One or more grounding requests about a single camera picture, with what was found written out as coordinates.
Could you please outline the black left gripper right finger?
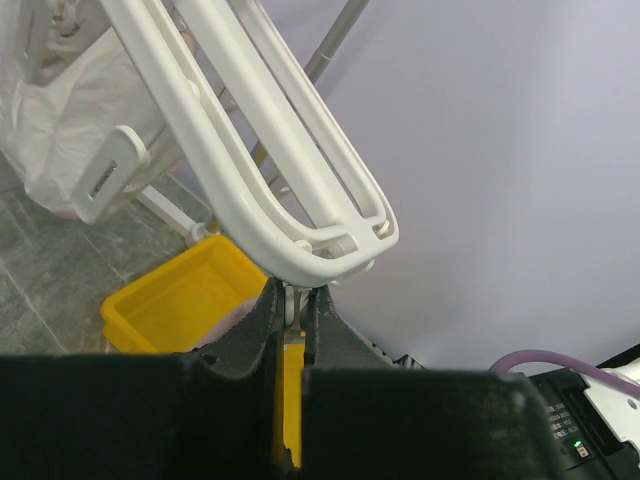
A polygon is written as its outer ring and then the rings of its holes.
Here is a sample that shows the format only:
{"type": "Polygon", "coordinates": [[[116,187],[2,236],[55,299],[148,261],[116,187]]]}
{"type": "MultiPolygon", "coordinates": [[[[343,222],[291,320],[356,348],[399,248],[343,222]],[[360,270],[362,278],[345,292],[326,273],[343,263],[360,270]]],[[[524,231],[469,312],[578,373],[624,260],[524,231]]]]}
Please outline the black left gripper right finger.
{"type": "Polygon", "coordinates": [[[304,479],[556,479],[546,407],[518,374],[393,367],[311,292],[304,479]]]}

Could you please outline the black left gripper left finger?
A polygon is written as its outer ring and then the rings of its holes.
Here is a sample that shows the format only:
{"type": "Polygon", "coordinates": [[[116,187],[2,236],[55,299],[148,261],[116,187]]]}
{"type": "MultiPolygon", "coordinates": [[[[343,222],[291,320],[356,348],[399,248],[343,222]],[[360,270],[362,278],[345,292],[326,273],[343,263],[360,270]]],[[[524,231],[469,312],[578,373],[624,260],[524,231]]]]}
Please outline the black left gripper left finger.
{"type": "Polygon", "coordinates": [[[281,479],[284,287],[170,354],[1,360],[5,479],[281,479]]]}

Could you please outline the white near-corner hanger clip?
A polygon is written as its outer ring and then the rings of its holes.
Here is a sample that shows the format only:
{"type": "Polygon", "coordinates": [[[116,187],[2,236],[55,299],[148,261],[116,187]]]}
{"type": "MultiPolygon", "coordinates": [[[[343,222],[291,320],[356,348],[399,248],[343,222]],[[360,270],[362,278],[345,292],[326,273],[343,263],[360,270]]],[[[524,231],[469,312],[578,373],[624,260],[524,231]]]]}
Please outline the white near-corner hanger clip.
{"type": "Polygon", "coordinates": [[[303,344],[311,289],[284,284],[284,294],[284,341],[287,345],[303,344]]]}

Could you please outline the white far-side hanger clip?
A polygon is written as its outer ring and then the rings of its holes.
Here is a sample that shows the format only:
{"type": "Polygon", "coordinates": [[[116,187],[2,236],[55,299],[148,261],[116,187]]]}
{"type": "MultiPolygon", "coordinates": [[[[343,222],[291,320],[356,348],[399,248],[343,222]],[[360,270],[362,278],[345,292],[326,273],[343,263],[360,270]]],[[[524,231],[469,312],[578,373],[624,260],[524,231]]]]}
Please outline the white far-side hanger clip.
{"type": "Polygon", "coordinates": [[[149,153],[134,129],[118,125],[109,132],[71,192],[79,219],[86,224],[103,221],[148,160],[149,153]]]}

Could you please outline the white plastic clip hanger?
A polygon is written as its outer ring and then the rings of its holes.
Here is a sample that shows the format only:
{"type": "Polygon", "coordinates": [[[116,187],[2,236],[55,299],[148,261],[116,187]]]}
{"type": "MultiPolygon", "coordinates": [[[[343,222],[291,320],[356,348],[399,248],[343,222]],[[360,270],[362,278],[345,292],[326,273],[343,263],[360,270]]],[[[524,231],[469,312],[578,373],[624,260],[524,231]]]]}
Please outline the white plastic clip hanger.
{"type": "MultiPolygon", "coordinates": [[[[37,80],[54,1],[19,1],[28,25],[17,43],[28,83],[37,80]]],[[[393,210],[375,183],[380,203],[364,238],[312,245],[274,224],[261,200],[274,195],[291,217],[311,224],[271,157],[253,163],[254,129],[227,94],[214,66],[174,7],[177,1],[97,1],[168,129],[182,151],[223,231],[261,269],[300,287],[338,282],[368,270],[399,237],[393,210]]]]}

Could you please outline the white pink underwear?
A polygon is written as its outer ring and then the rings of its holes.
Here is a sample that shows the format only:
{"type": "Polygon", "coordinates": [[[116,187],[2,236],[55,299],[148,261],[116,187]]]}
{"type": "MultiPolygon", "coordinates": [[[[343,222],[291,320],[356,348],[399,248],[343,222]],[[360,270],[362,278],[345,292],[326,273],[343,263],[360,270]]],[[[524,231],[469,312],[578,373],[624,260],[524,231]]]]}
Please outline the white pink underwear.
{"type": "Polygon", "coordinates": [[[131,127],[149,159],[124,191],[130,199],[181,159],[143,80],[97,1],[54,1],[37,80],[28,83],[17,43],[28,25],[19,1],[1,4],[1,152],[27,196],[62,218],[77,218],[71,194],[119,125],[131,127]]]}

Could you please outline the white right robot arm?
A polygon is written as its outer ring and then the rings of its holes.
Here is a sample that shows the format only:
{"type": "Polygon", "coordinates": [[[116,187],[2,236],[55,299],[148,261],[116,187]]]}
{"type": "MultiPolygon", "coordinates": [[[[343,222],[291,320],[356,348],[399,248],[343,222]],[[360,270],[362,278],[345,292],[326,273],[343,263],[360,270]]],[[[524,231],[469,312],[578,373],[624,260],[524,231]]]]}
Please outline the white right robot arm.
{"type": "Polygon", "coordinates": [[[614,387],[578,370],[568,359],[545,355],[552,371],[532,376],[548,405],[550,429],[566,479],[639,477],[639,360],[602,370],[631,385],[614,387]]]}

